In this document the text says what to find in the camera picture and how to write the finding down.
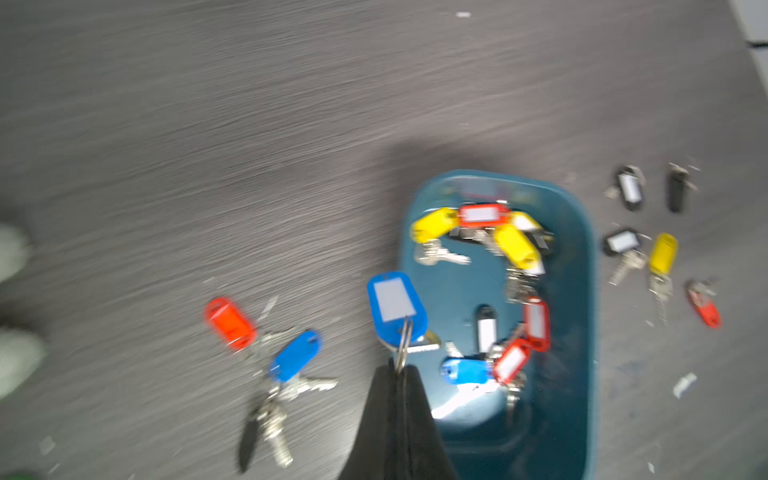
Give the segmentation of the yellow tag key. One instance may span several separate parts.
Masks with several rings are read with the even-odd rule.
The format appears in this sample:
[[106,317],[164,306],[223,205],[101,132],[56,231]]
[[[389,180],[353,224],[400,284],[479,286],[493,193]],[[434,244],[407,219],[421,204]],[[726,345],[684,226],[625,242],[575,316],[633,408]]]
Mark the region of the yellow tag key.
[[656,320],[666,325],[667,303],[674,292],[670,273],[678,252],[678,240],[669,233],[660,233],[654,242],[650,259],[648,290],[654,301]]

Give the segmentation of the blue tag key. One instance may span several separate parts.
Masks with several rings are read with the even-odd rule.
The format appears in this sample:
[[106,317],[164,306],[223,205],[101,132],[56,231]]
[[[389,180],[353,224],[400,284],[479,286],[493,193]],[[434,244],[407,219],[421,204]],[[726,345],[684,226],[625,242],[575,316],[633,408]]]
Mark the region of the blue tag key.
[[335,378],[306,377],[301,374],[318,355],[321,347],[321,337],[314,330],[307,330],[289,342],[270,365],[270,396],[281,402],[289,402],[303,393],[334,389],[338,385]]
[[426,309],[411,279],[403,272],[387,272],[371,278],[367,294],[374,330],[379,341],[396,352],[406,322],[412,325],[408,353],[438,350],[439,337],[429,329]]

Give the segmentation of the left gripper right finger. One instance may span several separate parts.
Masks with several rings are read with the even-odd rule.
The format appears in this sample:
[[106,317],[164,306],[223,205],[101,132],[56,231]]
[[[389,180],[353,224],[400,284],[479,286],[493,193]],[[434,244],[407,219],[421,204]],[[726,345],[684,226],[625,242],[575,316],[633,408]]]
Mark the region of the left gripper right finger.
[[433,419],[418,369],[401,372],[401,471],[404,479],[458,479]]

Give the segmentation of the plain black tag key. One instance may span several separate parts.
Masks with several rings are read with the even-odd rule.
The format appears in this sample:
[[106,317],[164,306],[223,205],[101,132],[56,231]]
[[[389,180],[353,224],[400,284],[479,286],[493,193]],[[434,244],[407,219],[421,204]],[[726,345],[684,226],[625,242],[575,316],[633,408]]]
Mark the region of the plain black tag key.
[[667,207],[675,214],[684,211],[688,193],[698,190],[698,187],[691,182],[690,171],[674,163],[669,164],[666,185]]

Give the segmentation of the dark black tag key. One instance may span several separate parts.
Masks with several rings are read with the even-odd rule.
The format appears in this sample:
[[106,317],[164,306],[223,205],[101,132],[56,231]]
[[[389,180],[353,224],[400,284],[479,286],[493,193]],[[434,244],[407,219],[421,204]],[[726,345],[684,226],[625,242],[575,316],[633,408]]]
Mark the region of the dark black tag key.
[[256,447],[260,442],[266,442],[270,446],[278,467],[285,469],[292,464],[293,457],[283,432],[286,419],[287,413],[276,397],[265,399],[249,414],[237,455],[237,465],[241,474],[250,468]]

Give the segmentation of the teal storage box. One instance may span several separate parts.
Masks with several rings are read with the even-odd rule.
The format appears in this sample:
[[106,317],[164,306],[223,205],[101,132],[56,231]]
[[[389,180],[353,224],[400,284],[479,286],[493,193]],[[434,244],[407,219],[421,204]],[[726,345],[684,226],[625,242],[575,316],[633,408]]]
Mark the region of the teal storage box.
[[[525,385],[514,404],[503,389],[470,395],[441,375],[444,350],[409,358],[421,375],[445,450],[462,479],[590,479],[597,446],[596,238],[582,205],[565,190],[508,175],[455,170],[427,181],[404,221],[442,207],[499,203],[529,214],[554,237],[535,283],[550,314],[550,346],[532,352]],[[429,327],[466,356],[478,351],[478,311],[490,307],[500,337],[522,321],[523,308],[507,299],[508,261],[477,243],[443,238],[466,255],[461,266],[419,264],[408,230],[400,235],[398,268],[412,281]]]

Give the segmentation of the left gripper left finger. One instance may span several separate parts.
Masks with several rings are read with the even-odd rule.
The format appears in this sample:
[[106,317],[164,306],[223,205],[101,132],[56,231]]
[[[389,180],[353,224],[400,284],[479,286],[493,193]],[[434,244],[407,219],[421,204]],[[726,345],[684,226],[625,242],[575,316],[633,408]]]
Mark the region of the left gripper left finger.
[[357,434],[339,479],[399,479],[401,417],[399,376],[394,362],[373,375]]

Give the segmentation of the red tag key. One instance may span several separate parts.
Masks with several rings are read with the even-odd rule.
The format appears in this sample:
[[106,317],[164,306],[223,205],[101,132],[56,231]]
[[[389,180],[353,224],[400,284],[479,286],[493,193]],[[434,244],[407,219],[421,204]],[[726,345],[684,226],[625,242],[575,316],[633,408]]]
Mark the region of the red tag key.
[[262,359],[267,348],[273,344],[288,341],[298,334],[296,327],[282,331],[262,329],[228,297],[217,297],[209,301],[204,307],[203,316],[231,350],[236,353],[245,352],[254,360]]
[[702,322],[712,329],[722,325],[720,312],[714,302],[716,292],[711,280],[691,279],[687,283],[686,294],[693,309]]

